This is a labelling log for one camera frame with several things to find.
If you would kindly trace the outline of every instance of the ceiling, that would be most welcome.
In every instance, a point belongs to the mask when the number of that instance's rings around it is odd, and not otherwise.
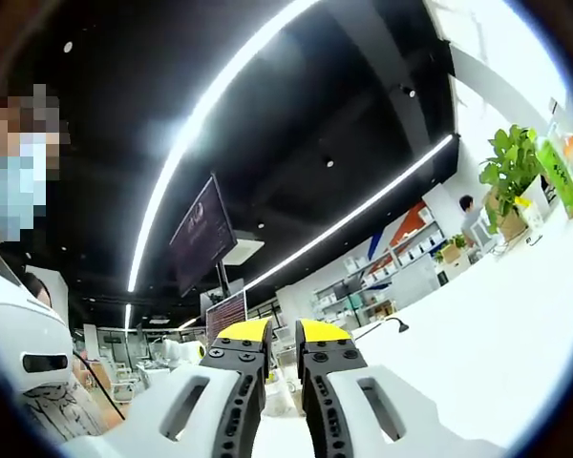
[[[46,84],[70,144],[61,148],[59,180],[48,183],[46,216],[0,249],[14,268],[29,262],[62,273],[72,327],[122,327],[127,302],[132,325],[164,315],[170,323],[161,327],[173,327],[198,315],[198,295],[218,285],[216,274],[180,298],[167,245],[211,172],[234,228],[265,242],[244,265],[227,268],[231,280],[250,281],[455,130],[449,53],[422,1],[358,0],[356,8],[321,1],[220,100],[172,178],[137,291],[127,293],[138,230],[175,132],[226,61],[286,3],[64,2],[19,56],[11,92]],[[452,142],[364,216],[251,290],[249,305],[407,211],[456,171],[457,148]]]

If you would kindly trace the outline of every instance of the white table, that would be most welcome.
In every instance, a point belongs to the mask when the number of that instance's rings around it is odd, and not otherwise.
[[[399,311],[408,331],[387,322],[357,342],[369,365],[434,400],[441,423],[464,438],[510,448],[543,421],[572,368],[573,220],[559,207],[543,232]],[[304,419],[262,420],[253,457],[269,455],[313,456]]]

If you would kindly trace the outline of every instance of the person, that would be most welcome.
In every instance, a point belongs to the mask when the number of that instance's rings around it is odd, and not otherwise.
[[[479,215],[481,214],[481,208],[476,208],[474,205],[474,198],[471,196],[465,195],[458,201],[460,208],[463,212],[465,212],[465,220],[462,222],[460,226],[460,232],[467,240],[467,244],[469,246],[477,246],[477,248],[481,248],[476,243],[476,239],[479,239],[482,244],[490,241],[490,238],[486,234],[482,234],[477,232],[477,238],[474,235],[473,226],[479,220]]]
[[[23,112],[20,105],[21,101],[21,97],[9,97],[6,102],[2,101],[0,105],[0,160],[11,159],[19,154],[24,154],[22,151],[26,147],[25,132],[21,132],[23,130],[21,126],[30,124],[20,122]],[[50,133],[45,133],[45,135],[48,156],[50,147],[58,145],[59,140],[55,144],[55,139],[52,140]],[[19,170],[21,165],[18,161],[6,160],[4,162],[9,172],[14,174],[21,172]],[[21,199],[16,200],[17,197],[11,195],[12,188],[16,188],[15,191],[17,191],[19,187],[8,186],[3,181],[0,178],[0,202],[21,202]],[[23,201],[29,202],[30,206],[34,205],[33,199]],[[0,208],[0,241],[18,238],[18,232],[27,228],[25,223],[31,209],[18,208],[18,212],[14,218],[12,217],[13,212],[3,217],[8,211],[6,208]],[[27,273],[22,280],[37,299],[52,307],[49,290],[40,279],[32,273]],[[23,393],[19,400],[19,404],[27,413],[28,418],[46,431],[49,437],[58,444],[81,435],[102,434],[121,422],[120,416],[114,410],[102,411],[98,407],[91,394],[76,378],[74,372],[75,369],[66,384],[39,386]]]

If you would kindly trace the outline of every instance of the screw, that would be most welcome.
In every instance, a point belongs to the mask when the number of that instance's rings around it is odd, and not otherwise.
[[[312,360],[316,363],[324,363],[328,359],[329,356],[327,356],[327,353],[314,353],[314,355],[312,355]]]
[[[244,361],[245,363],[250,363],[251,361],[255,360],[255,355],[251,355],[250,353],[243,353],[241,355],[238,355],[238,358],[240,358],[240,361]]]

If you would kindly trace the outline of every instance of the display screen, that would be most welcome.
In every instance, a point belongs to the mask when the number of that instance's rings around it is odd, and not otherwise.
[[[206,311],[206,338],[208,346],[214,343],[221,331],[233,323],[246,321],[246,293],[234,294]]]
[[[184,296],[236,246],[236,236],[212,176],[170,240],[180,295]]]

